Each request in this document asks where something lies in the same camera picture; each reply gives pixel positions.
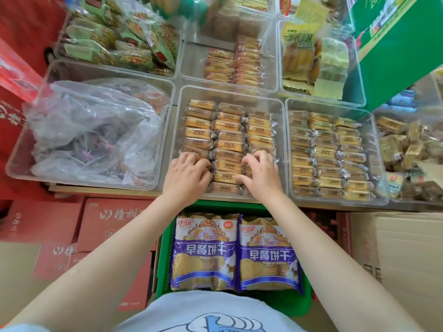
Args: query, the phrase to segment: green box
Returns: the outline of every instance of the green box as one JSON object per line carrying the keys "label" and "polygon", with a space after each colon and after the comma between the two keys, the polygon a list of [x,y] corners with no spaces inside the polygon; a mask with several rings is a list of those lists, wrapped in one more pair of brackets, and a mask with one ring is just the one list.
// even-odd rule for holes
{"label": "green box", "polygon": [[[207,212],[215,214],[241,213],[247,216],[260,217],[271,216],[268,210],[262,204],[233,203],[223,201],[199,200],[195,204],[187,207],[185,211]],[[172,290],[169,288],[169,279],[174,230],[175,219],[163,233],[157,271],[158,285],[156,298],[172,292]],[[302,276],[302,284],[304,292],[303,296],[295,290],[246,291],[241,293],[240,296],[249,296],[261,300],[275,310],[278,310],[290,317],[303,316],[309,311],[312,302],[311,284],[307,280],[304,273]]]}

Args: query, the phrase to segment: breakfast biscuit bag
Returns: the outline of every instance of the breakfast biscuit bag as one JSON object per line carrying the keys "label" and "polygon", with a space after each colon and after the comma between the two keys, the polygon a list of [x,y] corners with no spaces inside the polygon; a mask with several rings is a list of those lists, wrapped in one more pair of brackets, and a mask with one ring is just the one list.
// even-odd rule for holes
{"label": "breakfast biscuit bag", "polygon": [[301,290],[298,259],[277,222],[240,219],[240,290]]}
{"label": "breakfast biscuit bag", "polygon": [[171,289],[235,289],[237,215],[177,217],[171,258]]}

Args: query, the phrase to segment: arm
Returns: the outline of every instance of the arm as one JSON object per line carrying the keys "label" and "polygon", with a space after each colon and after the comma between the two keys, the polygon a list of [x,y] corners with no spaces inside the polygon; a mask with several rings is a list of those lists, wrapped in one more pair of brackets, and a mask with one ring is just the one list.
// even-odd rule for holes
{"label": "arm", "polygon": [[80,263],[47,287],[8,325],[52,332],[99,331],[128,293],[149,249],[174,217],[210,182],[208,160],[182,153],[171,162],[163,194]]}
{"label": "arm", "polygon": [[270,155],[261,151],[255,157],[247,155],[246,163],[252,179],[243,175],[240,179],[285,231],[339,331],[424,332],[382,285],[283,193],[278,167]]}

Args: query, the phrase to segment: cardboard box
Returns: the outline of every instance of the cardboard box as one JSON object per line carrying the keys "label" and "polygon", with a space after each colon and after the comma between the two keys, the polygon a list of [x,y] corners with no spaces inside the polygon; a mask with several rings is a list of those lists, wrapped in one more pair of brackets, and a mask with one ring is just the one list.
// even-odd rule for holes
{"label": "cardboard box", "polygon": [[[428,332],[443,326],[443,214],[412,212],[338,215],[350,255]],[[343,237],[342,223],[350,225]]]}
{"label": "cardboard box", "polygon": [[82,203],[13,201],[0,240],[20,243],[62,243],[76,237]]}
{"label": "cardboard box", "polygon": [[[89,253],[74,253],[70,256],[68,270],[79,263]],[[118,307],[119,311],[143,309],[147,304],[149,281],[151,279],[152,253],[149,253],[146,261],[142,264],[137,277],[126,294],[123,302]]]}
{"label": "cardboard box", "polygon": [[77,244],[43,243],[37,257],[33,279],[55,280],[68,270],[69,259]]}
{"label": "cardboard box", "polygon": [[93,251],[151,203],[152,200],[87,199],[78,235],[77,250],[79,252]]}

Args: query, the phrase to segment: hand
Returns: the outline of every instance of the hand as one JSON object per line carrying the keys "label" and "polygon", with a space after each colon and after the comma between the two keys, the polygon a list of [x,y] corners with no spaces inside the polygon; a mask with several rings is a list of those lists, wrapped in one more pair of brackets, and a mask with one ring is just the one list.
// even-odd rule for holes
{"label": "hand", "polygon": [[211,167],[211,162],[207,159],[198,161],[196,153],[181,153],[169,164],[163,195],[170,203],[177,203],[180,210],[195,203],[211,181],[208,167]]}
{"label": "hand", "polygon": [[251,167],[252,179],[245,175],[238,177],[255,199],[264,204],[269,197],[283,194],[278,166],[271,154],[265,150],[257,151],[254,155],[247,154],[241,164],[243,166],[249,164]]}

